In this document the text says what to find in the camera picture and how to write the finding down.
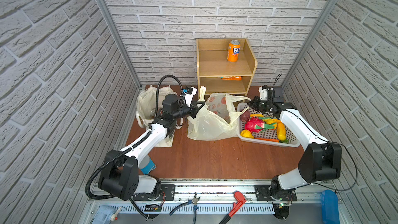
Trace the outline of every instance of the yellow fruit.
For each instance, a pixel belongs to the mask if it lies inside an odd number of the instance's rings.
[[[270,130],[275,130],[275,129],[276,129],[277,122],[276,122],[275,120],[273,120],[273,119],[268,119],[268,120],[266,120],[266,124],[269,124],[269,125],[275,127],[275,128],[273,128],[273,129],[270,129]]]
[[[262,115],[262,114],[260,114],[260,113],[257,113],[257,114],[250,114],[250,117],[252,118],[252,117],[262,117],[262,118],[264,118],[264,115]]]
[[[254,138],[249,130],[243,130],[240,135],[244,138]]]
[[[277,122],[276,134],[280,141],[286,140],[286,129],[285,129],[285,125],[282,122]]]

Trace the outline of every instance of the white plastic bag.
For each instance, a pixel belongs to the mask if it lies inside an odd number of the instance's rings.
[[[228,108],[226,107],[226,96],[225,93],[212,93],[206,101],[207,110],[212,111],[221,118],[223,118],[228,124],[231,122]]]
[[[201,87],[198,101],[205,101],[205,92],[206,87]],[[195,140],[220,140],[238,136],[238,118],[244,111],[249,109],[249,107],[242,112],[236,112],[234,102],[244,99],[250,100],[250,98],[230,95],[228,93],[221,94],[225,95],[225,103],[229,112],[230,122],[227,123],[222,117],[208,110],[207,108],[209,106],[206,104],[196,114],[196,118],[187,117],[188,138]]]
[[[158,108],[163,107],[162,102],[166,97],[166,95],[168,94],[177,95],[177,93],[174,92],[170,86],[162,87],[159,89]],[[141,128],[145,127],[146,130],[149,128],[148,124],[153,122],[155,107],[156,107],[156,87],[152,87],[151,85],[146,90],[142,90],[140,92],[140,95],[137,97],[136,118],[138,121],[138,125]],[[174,136],[163,139],[156,145],[156,147],[172,147],[173,137]]]

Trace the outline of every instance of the red pipe wrench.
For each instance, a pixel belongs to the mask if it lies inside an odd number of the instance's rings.
[[[224,217],[220,224],[226,224],[247,201],[246,197],[239,191],[235,192],[234,197],[238,202],[234,202],[234,208]]]

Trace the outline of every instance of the mounting plate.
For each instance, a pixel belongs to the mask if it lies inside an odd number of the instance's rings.
[[[256,197],[257,201],[259,202],[264,202],[264,201],[274,201],[274,203],[277,203],[274,199],[271,198],[270,191],[268,188],[270,187],[270,184],[264,184],[264,185],[255,185],[254,189],[256,190]],[[281,201],[297,201],[297,196],[294,190],[289,190],[286,191],[286,196],[283,195],[281,198]]]
[[[164,192],[164,195],[166,196],[166,201],[174,201],[175,189],[176,186],[174,184],[162,184],[160,188],[160,195],[155,201],[163,200],[163,198],[161,197],[163,195],[162,192]],[[134,201],[151,201],[148,197],[144,195],[144,193],[135,195],[132,197],[132,199]]]

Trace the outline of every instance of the wooden table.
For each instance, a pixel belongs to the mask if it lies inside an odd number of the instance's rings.
[[[172,86],[175,92],[178,86]],[[248,97],[258,95],[251,87]],[[297,167],[304,153],[301,146],[277,147],[239,138],[217,141],[192,140],[187,126],[176,130],[172,147],[155,147],[149,153],[157,166],[151,175],[159,178],[271,179]],[[126,145],[137,139],[145,129],[134,121]]]

